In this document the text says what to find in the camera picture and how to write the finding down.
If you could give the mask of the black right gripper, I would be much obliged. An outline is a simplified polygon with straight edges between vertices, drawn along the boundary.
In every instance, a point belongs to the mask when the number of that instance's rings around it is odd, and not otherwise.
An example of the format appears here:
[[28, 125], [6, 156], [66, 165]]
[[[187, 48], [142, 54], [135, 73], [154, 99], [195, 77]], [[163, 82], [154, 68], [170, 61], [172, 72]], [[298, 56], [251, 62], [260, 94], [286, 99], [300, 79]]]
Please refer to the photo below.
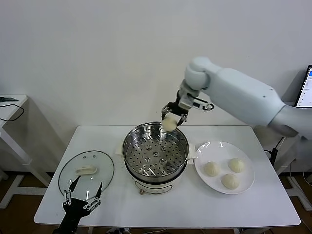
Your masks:
[[181, 84], [176, 94], [174, 102], [169, 102], [161, 110], [161, 120], [164, 120], [166, 115], [173, 113], [175, 115], [181, 115], [177, 126], [180, 126], [184, 122], [187, 122], [188, 111], [190, 109], [190, 97], [188, 95], [189, 88], [186, 84]]

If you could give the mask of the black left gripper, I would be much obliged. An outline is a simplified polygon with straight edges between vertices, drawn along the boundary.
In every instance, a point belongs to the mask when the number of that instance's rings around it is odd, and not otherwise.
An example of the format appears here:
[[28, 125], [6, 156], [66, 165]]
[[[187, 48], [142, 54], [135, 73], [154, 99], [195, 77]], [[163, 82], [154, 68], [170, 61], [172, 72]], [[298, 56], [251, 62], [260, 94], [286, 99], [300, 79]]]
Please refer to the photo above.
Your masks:
[[100, 184], [94, 200], [91, 203], [71, 198], [71, 194], [74, 191], [80, 177], [81, 176], [79, 175], [74, 181], [72, 181], [69, 188], [64, 191], [63, 208], [65, 210], [65, 216], [60, 226], [55, 229], [56, 234], [75, 234], [80, 220], [83, 217], [88, 216], [89, 212], [92, 212], [101, 204], [100, 197], [103, 183]]

